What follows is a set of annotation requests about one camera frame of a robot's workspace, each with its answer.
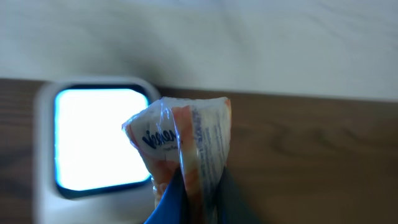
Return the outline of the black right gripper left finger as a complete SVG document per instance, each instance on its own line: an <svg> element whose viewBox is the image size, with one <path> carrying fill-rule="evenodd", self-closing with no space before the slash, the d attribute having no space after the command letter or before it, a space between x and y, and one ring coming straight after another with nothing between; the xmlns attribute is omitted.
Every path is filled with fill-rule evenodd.
<svg viewBox="0 0 398 224"><path fill-rule="evenodd" d="M187 194L178 168L160 203L145 224L184 224L187 222Z"/></svg>

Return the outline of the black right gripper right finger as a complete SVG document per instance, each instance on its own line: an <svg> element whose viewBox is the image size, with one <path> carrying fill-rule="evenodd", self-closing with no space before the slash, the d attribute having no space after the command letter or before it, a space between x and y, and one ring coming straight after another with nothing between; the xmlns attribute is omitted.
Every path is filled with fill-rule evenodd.
<svg viewBox="0 0 398 224"><path fill-rule="evenodd" d="M218 224L261 224L260 219L247 206L227 167L217 188Z"/></svg>

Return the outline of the orange Kleenex tissue pack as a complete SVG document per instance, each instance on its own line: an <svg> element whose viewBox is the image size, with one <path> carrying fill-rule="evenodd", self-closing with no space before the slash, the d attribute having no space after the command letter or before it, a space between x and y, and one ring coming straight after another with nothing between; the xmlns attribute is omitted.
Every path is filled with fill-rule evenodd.
<svg viewBox="0 0 398 224"><path fill-rule="evenodd" d="M195 223L216 223L213 196L220 182L231 139L231 102L227 97L191 100L163 97L123 124L154 185L155 205L177 169L182 172Z"/></svg>

